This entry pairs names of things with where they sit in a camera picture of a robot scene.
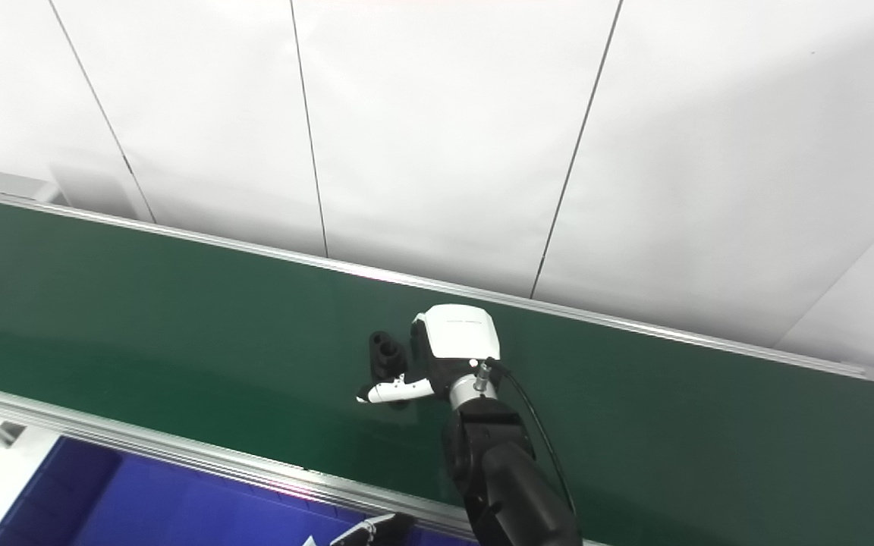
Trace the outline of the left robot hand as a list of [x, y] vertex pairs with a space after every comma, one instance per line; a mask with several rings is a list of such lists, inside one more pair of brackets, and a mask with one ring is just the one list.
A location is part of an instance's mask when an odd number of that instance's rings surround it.
[[327, 545], [409, 545], [417, 519], [406, 513], [388, 513], [362, 519]]

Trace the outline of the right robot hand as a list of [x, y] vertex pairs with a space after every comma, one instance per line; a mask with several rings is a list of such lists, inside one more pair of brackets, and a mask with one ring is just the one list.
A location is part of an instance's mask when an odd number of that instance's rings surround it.
[[408, 345], [384, 331], [369, 336], [371, 383], [360, 403], [398, 403], [434, 397], [457, 410], [471, 400], [496, 400], [502, 372], [495, 322], [482, 308], [440, 304], [417, 314]]

